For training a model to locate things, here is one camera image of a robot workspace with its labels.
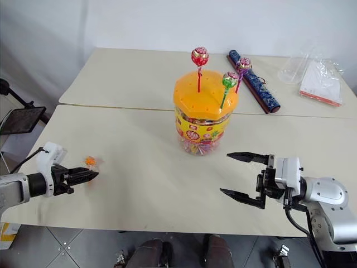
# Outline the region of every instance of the gray floor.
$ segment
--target gray floor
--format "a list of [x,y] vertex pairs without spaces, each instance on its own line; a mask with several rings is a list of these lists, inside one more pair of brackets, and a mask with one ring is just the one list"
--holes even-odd
[[[282,243],[290,248],[291,267],[318,268],[306,238],[221,235],[227,241],[235,268],[274,268],[272,253]],[[11,249],[0,251],[1,268],[112,268],[117,253],[130,253],[152,238],[169,241],[174,267],[200,267],[204,234],[102,231],[21,226]]]

